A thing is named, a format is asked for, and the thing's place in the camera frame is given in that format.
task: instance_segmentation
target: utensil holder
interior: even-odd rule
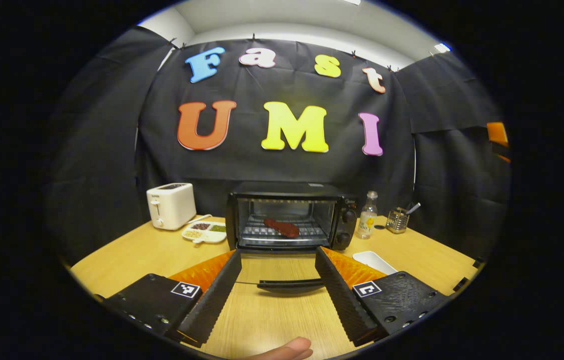
[[[402,209],[401,207],[396,207],[391,210],[389,216],[386,217],[386,228],[394,234],[405,232],[408,225],[408,218],[410,217],[410,215],[406,214],[407,211],[408,210]]]

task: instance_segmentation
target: oven door handle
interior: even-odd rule
[[[273,293],[303,294],[320,289],[324,286],[321,278],[308,280],[260,280],[257,287]]]

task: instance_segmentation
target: white tray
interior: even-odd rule
[[[377,253],[373,251],[362,251],[353,254],[353,259],[358,262],[368,265],[377,271],[381,271],[386,275],[395,274],[397,270],[389,265],[384,259],[382,259]]]
[[[204,229],[194,228],[200,224],[208,224],[208,227]],[[201,242],[214,244],[224,241],[224,239],[226,239],[226,230],[211,231],[213,226],[224,226],[226,228],[226,224],[222,222],[200,220],[184,228],[184,230],[182,230],[182,237],[187,240],[192,240],[195,244],[199,244]]]

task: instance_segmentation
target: bottle label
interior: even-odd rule
[[[375,218],[377,215],[373,213],[369,214],[361,214],[360,215],[360,225],[359,225],[359,232],[360,234],[370,235],[373,232],[373,225],[375,224]]]

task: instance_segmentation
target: letter m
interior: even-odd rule
[[[266,150],[282,150],[284,141],[282,132],[291,149],[297,149],[302,137],[306,139],[302,143],[305,151],[314,153],[325,153],[328,144],[324,140],[324,116],[326,110],[318,106],[307,106],[302,112],[299,120],[295,118],[291,109],[283,102],[270,101],[264,103],[264,109],[268,110],[268,134],[262,141],[262,148]]]

